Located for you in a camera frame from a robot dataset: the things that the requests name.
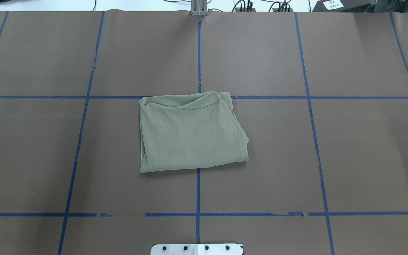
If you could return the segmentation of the olive green long-sleeve shirt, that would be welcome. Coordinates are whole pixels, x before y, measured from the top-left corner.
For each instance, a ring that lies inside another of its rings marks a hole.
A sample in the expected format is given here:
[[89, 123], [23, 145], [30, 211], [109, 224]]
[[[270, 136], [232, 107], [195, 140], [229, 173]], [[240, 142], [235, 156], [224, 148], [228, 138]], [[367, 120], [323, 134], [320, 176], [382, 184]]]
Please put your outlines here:
[[141, 173], [202, 169], [248, 161], [248, 136], [229, 92], [143, 97]]

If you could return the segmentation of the black box with label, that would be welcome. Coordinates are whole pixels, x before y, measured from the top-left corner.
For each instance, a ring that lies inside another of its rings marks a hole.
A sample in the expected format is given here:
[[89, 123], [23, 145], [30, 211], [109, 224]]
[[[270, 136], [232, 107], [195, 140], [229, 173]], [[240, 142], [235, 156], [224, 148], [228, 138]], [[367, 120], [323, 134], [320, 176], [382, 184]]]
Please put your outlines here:
[[364, 12], [371, 3], [371, 0], [319, 0], [311, 11], [359, 13]]

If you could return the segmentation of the aluminium frame post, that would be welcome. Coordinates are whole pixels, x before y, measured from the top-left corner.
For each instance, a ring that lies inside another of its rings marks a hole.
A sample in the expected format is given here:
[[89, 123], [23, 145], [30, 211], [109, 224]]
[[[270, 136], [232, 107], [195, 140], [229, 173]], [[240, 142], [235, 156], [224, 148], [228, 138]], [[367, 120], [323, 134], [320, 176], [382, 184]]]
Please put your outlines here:
[[190, 0], [191, 16], [203, 17], [208, 14], [208, 0]]

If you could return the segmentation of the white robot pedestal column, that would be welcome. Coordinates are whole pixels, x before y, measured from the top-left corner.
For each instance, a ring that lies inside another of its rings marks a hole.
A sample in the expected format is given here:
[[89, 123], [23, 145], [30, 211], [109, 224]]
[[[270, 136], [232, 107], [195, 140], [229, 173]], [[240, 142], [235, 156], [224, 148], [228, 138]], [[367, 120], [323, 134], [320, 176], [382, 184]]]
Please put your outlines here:
[[157, 244], [153, 245], [151, 255], [243, 255], [242, 244]]

